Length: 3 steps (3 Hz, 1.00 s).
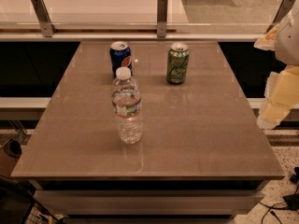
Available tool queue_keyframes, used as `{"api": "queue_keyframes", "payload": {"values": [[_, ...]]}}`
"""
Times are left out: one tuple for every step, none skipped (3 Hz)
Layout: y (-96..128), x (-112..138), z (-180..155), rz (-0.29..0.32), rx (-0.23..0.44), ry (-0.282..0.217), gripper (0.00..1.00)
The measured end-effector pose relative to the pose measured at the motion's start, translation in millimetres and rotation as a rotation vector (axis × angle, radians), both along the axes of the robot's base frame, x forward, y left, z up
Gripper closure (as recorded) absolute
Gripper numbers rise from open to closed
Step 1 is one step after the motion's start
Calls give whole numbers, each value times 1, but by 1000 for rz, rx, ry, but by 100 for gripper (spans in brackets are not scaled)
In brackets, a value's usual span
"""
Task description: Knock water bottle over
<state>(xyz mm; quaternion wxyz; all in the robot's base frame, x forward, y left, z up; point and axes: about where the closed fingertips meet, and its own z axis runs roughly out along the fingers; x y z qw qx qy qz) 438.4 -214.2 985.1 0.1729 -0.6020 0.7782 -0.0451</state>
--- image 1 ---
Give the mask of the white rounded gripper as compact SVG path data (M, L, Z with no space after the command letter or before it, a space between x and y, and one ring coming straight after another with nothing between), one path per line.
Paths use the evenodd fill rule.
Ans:
M274 129L299 103L299 67L294 66L299 65L299 7L256 40L254 48L275 51L276 58L287 64L280 73L270 73L258 113L258 127Z

